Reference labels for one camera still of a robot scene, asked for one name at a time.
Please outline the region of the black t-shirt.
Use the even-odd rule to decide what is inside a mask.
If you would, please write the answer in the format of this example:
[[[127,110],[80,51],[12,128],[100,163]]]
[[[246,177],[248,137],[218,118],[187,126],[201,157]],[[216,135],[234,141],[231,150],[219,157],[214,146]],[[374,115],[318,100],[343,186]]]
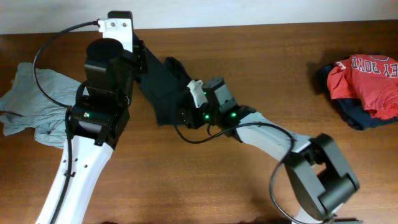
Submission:
[[[184,125],[181,112],[190,106],[187,85],[192,79],[181,61],[174,57],[161,61],[144,49],[146,71],[135,75],[140,91],[151,102],[158,125]]]

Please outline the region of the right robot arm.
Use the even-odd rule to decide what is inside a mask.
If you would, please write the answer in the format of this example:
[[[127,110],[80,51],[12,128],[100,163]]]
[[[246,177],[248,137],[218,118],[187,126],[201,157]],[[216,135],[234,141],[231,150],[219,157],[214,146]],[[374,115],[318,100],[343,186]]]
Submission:
[[[219,127],[220,131],[206,141],[227,136],[273,157],[277,165],[269,194],[292,223],[334,223],[336,212],[359,190],[358,178],[329,135],[311,138],[269,121],[254,108],[239,105],[222,78],[188,82],[179,118],[190,129]],[[301,206],[295,217],[284,211],[275,197],[274,185],[281,168],[285,168]]]

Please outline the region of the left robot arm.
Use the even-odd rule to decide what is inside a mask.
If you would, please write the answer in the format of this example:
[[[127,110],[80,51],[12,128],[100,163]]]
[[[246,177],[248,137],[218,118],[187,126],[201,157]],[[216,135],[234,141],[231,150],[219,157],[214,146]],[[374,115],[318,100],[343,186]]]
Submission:
[[[134,82],[147,71],[143,41],[130,11],[93,21],[102,38],[86,49],[86,80],[67,106],[67,138],[37,223],[81,223],[101,174],[129,121]]]

